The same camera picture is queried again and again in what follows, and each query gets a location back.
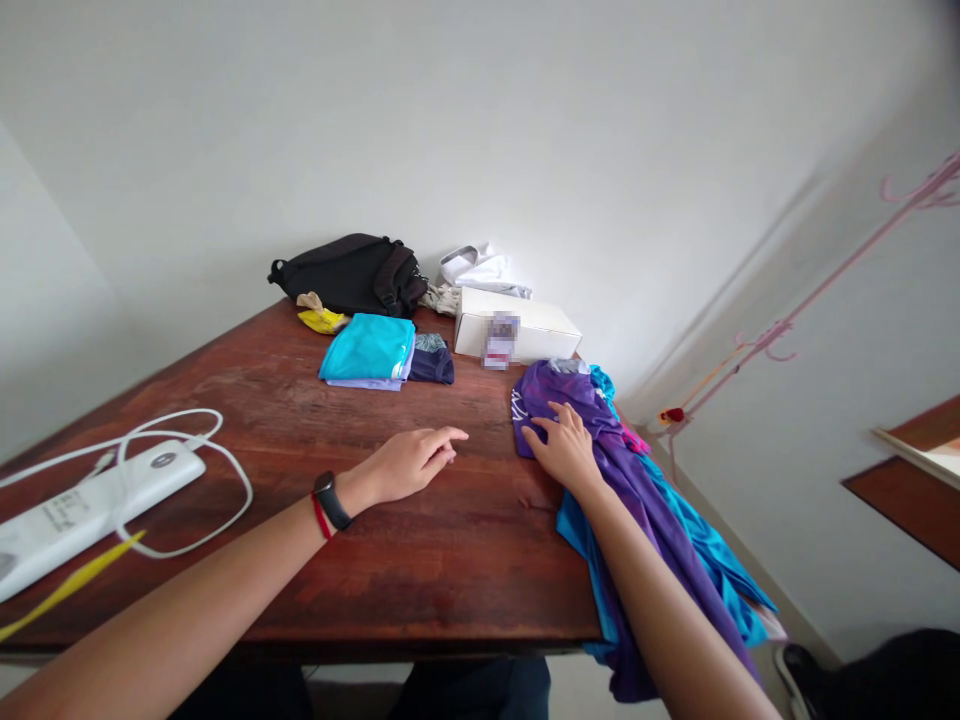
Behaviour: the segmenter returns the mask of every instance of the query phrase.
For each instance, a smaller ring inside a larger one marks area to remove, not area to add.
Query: wooden table
[[[421,308],[419,332],[452,346],[453,321]],[[214,440],[255,488],[253,505],[221,536],[187,555],[127,553],[103,575],[0,646],[56,652],[130,603],[287,507],[327,469],[345,470],[396,432],[457,425],[470,440],[423,492],[362,515],[307,564],[244,636],[240,652],[302,662],[411,659],[438,654],[573,650],[600,637],[586,563],[555,531],[561,488],[517,455],[510,390],[522,373],[482,370],[455,355],[456,383],[408,382],[399,393],[331,388],[317,379],[330,338],[284,299],[111,400],[0,469],[0,477],[102,442],[185,408],[225,417]],[[173,421],[184,432],[212,418]],[[139,441],[130,455],[156,442]],[[218,453],[206,474],[130,524],[174,549],[232,516],[244,492]],[[96,455],[6,488],[0,521],[66,490]],[[25,615],[67,575],[116,543],[107,538],[0,605],[0,626]]]

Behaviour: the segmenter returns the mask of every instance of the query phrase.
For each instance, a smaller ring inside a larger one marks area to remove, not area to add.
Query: power strip
[[[0,602],[16,595],[98,540],[189,485],[206,470],[179,440],[128,458],[126,511],[120,470],[86,480],[0,525]]]

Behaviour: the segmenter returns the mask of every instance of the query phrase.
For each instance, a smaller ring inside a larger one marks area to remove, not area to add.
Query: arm
[[[356,517],[422,490],[453,462],[450,441],[466,439],[456,428],[395,435],[337,476],[344,510]],[[307,496],[57,657],[0,701],[0,716],[167,717],[325,543]]]
[[[583,420],[550,403],[560,422],[534,418],[523,435],[544,469],[580,503],[620,593],[640,654],[675,718],[779,718],[763,690],[674,577],[604,482]]]

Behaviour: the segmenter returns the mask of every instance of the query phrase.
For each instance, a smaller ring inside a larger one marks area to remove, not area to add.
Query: charging cable
[[[216,418],[216,423],[213,426],[213,429],[209,432],[206,432],[202,435],[189,435],[188,433],[177,432],[175,430],[150,430],[155,425],[159,425],[162,422],[168,420],[173,420],[174,418],[184,417],[185,415],[197,415],[197,414],[207,414],[213,415]],[[192,410],[181,410],[180,412],[171,413],[169,415],[164,415],[163,417],[151,420],[146,422],[139,427],[134,428],[129,433],[123,437],[114,438],[113,440],[107,440],[106,442],[98,443],[96,445],[90,445],[89,447],[81,448],[80,450],[74,450],[73,452],[65,453],[59,457],[55,457],[52,460],[47,460],[38,465],[34,465],[31,468],[26,470],[21,470],[18,473],[14,473],[4,480],[0,480],[0,488],[5,488],[8,485],[13,485],[16,482],[35,475],[38,472],[46,470],[48,468],[59,465],[60,463],[67,462],[68,460],[73,460],[74,458],[82,457],[83,455],[89,455],[90,453],[97,452],[99,450],[111,449],[110,452],[105,453],[97,461],[96,466],[93,471],[87,475],[80,482],[83,483],[90,478],[95,477],[100,472],[105,470],[107,466],[113,461],[114,453],[116,454],[117,460],[117,470],[120,474],[120,502],[114,506],[112,514],[111,524],[114,526],[114,531],[120,537],[124,544],[133,548],[137,552],[146,555],[149,558],[154,560],[163,560],[166,558],[177,557],[178,555],[183,555],[195,550],[204,543],[212,540],[217,535],[222,533],[228,527],[233,525],[240,517],[247,511],[250,507],[250,504],[253,502],[253,485],[250,484],[250,479],[247,477],[247,474],[243,471],[243,467],[237,461],[229,450],[227,450],[222,445],[217,445],[215,442],[211,442],[210,438],[223,426],[223,415],[217,412],[216,410],[211,410],[210,408],[196,408]],[[209,447],[213,448],[221,455],[223,455],[227,460],[230,461],[230,464],[233,465],[233,469],[237,471],[237,475],[240,477],[240,482],[243,483],[244,489],[247,491],[247,498],[243,503],[243,507],[240,508],[240,511],[230,518],[227,522],[221,525],[219,528],[214,530],[212,533],[207,535],[204,538],[201,538],[195,543],[187,545],[186,547],[180,548],[179,550],[173,550],[171,552],[161,552],[159,550],[154,550],[151,547],[147,547],[143,543],[139,542],[138,539],[135,539],[127,532],[126,523],[124,522],[124,517],[126,516],[126,511],[129,505],[130,499],[130,490],[134,489],[137,485],[138,480],[136,478],[131,478],[127,470],[127,448],[133,440],[138,440],[140,438],[147,437],[163,437],[163,438],[176,438],[178,440],[183,440],[184,445],[190,451],[196,450],[200,447]]]

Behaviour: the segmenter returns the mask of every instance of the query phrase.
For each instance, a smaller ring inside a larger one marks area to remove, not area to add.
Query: person's right hand
[[[600,468],[593,457],[593,439],[583,427],[583,419],[570,403],[551,402],[560,422],[547,418],[531,418],[530,422],[547,431],[546,444],[540,442],[533,428],[523,426],[521,432],[537,461],[553,478],[576,495],[595,482],[603,482]]]
[[[397,433],[355,468],[337,475],[340,504],[356,517],[373,505],[420,492],[457,456],[450,441],[469,437],[454,427]]]

